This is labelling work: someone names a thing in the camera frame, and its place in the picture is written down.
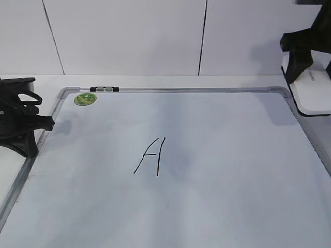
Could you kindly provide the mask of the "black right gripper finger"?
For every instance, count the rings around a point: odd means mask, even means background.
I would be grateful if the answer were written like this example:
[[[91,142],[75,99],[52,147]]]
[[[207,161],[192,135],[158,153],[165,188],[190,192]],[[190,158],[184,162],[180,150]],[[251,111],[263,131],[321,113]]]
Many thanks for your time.
[[[291,49],[289,51],[288,84],[294,83],[312,64],[313,59],[310,50]]]

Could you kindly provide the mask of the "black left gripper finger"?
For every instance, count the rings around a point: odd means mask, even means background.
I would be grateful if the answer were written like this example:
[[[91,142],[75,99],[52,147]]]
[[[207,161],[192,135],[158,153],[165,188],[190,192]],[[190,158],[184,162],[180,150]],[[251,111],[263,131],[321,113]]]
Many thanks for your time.
[[[1,138],[1,146],[10,149],[25,158],[32,158],[38,153],[34,131],[10,138]]]

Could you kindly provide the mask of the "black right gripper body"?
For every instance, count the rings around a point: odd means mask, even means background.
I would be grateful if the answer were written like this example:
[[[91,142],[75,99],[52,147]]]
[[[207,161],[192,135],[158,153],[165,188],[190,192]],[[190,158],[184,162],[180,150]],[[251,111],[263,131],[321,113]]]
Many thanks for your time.
[[[294,52],[308,53],[317,51],[330,54],[330,1],[295,1],[297,5],[320,5],[321,8],[311,26],[284,33],[280,39],[280,47],[288,57]]]

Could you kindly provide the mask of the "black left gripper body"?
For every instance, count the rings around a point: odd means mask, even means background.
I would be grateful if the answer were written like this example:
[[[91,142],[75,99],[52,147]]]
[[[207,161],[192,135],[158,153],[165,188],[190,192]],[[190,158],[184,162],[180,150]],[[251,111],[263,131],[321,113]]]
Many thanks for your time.
[[[51,116],[40,116],[38,106],[42,97],[34,92],[16,95],[1,92],[1,138],[10,138],[30,131],[44,129],[52,131],[54,120]]]

